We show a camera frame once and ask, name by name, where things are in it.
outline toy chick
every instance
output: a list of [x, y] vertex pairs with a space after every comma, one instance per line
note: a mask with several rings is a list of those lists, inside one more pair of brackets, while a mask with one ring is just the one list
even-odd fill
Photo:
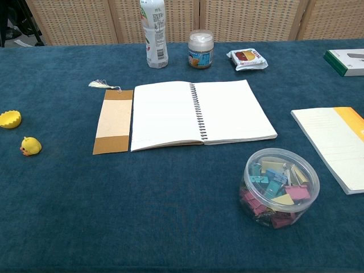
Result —
[[22, 151], [23, 155], [30, 156], [35, 155], [42, 149], [42, 145], [40, 142], [35, 138], [27, 138], [24, 137], [22, 141], [22, 145], [20, 150]]

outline blue binder clip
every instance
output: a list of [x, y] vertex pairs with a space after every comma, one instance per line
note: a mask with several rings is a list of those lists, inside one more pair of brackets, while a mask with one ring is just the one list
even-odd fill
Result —
[[268, 183], [269, 183], [269, 180], [268, 180], [267, 176], [253, 176], [253, 175], [250, 175], [249, 178], [250, 178], [250, 181], [253, 182], [253, 183], [260, 183], [260, 184], [265, 184], [265, 185], [268, 185]]
[[270, 180], [275, 180], [277, 182], [280, 182], [282, 184], [285, 184], [287, 182], [287, 176], [283, 174], [283, 170], [281, 173], [273, 170], [273, 169], [267, 169], [266, 174]]
[[251, 175], [260, 176], [262, 165], [260, 165], [259, 163], [254, 163], [250, 168], [251, 168]]
[[281, 189], [287, 182], [287, 176], [273, 169], [267, 169], [266, 175], [269, 178], [269, 185], [264, 196], [268, 198], [281, 196], [283, 194]]

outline plastic bottle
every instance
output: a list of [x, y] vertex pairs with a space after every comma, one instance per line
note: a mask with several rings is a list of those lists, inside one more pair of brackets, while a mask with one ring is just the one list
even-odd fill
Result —
[[146, 36], [147, 62], [151, 68], [168, 64], [164, 0], [140, 0], [140, 18]]

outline yellow eggshell toy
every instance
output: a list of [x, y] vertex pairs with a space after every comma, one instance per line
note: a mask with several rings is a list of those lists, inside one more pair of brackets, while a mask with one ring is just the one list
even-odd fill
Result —
[[12, 129], [19, 126], [22, 116], [19, 111], [6, 111], [0, 115], [0, 127]]
[[42, 145], [40, 142], [35, 138], [27, 138], [24, 137], [22, 141], [22, 145], [20, 150], [22, 151], [23, 155], [30, 156], [35, 155], [42, 149]]

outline blue tablecloth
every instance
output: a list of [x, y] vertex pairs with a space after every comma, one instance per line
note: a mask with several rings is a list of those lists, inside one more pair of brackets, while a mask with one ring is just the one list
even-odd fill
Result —
[[[249, 47], [268, 68], [234, 70], [226, 53]], [[344, 194], [290, 114], [352, 106], [364, 116], [364, 77], [341, 77], [323, 59], [327, 49], [363, 47], [216, 43], [206, 70], [189, 67], [185, 43], [168, 44], [160, 70], [147, 66], [143, 44], [0, 50], [0, 110], [23, 117], [0, 130], [0, 271], [363, 271], [364, 195]], [[95, 79], [124, 89], [247, 79], [278, 137], [92, 155], [104, 97], [88, 87]], [[41, 141], [39, 155], [21, 154], [24, 136]], [[321, 182], [310, 209], [280, 230], [239, 204], [245, 163], [267, 147], [299, 154]]]

